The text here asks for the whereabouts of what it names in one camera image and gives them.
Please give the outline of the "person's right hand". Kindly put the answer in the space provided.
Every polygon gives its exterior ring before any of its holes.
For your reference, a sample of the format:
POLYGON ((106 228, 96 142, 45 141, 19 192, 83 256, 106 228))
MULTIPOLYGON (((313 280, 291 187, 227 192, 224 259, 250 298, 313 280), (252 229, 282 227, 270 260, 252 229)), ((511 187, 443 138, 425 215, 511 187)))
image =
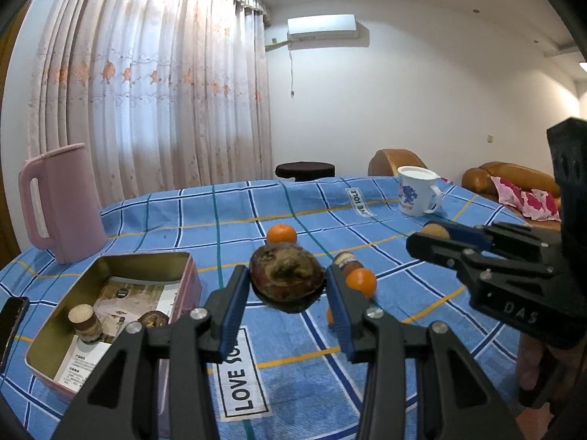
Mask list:
POLYGON ((556 430, 557 436, 570 436, 586 427, 586 339, 558 350, 521 334, 515 375, 522 405, 538 409, 549 404, 549 435, 556 430))

